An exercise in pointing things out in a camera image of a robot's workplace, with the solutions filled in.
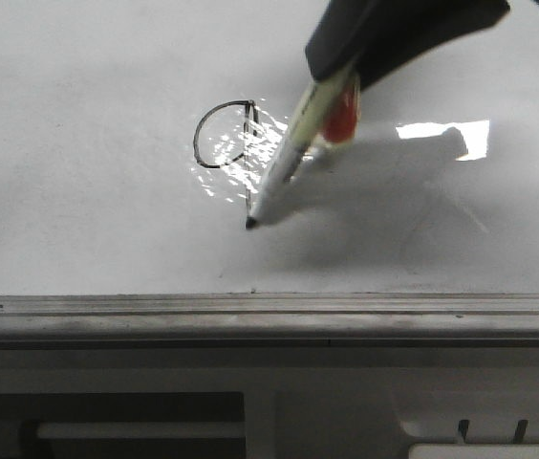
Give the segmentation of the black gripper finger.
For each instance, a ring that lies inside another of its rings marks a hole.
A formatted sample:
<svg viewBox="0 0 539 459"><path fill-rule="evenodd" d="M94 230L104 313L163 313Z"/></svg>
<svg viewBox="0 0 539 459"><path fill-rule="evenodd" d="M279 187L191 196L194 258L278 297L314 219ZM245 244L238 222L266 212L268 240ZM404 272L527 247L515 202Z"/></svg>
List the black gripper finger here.
<svg viewBox="0 0 539 459"><path fill-rule="evenodd" d="M434 1L366 47L357 63L360 89L446 42L494 27L508 12L506 1Z"/></svg>
<svg viewBox="0 0 539 459"><path fill-rule="evenodd" d="M330 1L305 47L313 80L325 80L357 58L383 21L383 1Z"/></svg>

